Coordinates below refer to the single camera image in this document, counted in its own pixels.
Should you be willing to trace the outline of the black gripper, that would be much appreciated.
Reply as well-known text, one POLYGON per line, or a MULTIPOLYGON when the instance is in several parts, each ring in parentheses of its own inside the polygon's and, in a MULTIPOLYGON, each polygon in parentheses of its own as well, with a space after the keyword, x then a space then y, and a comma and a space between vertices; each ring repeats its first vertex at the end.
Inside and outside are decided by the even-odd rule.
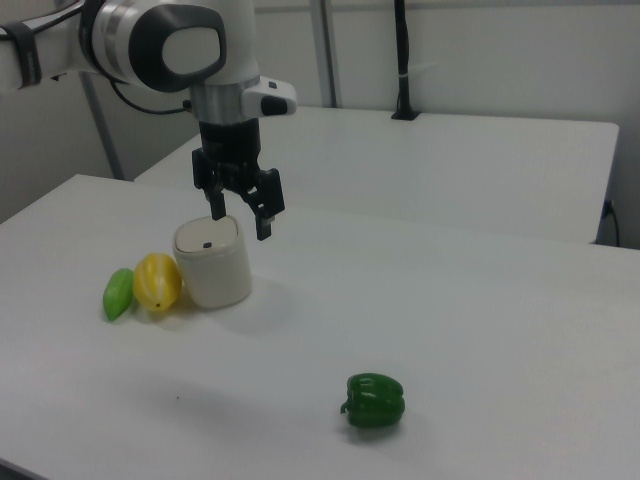
POLYGON ((194 186, 204 190, 211 218, 226 216, 223 190, 241 193, 255 217, 256 237, 272 234, 271 223, 285 210, 280 173, 260 170, 259 121, 251 119, 229 125, 199 123, 202 146, 192 152, 194 186))

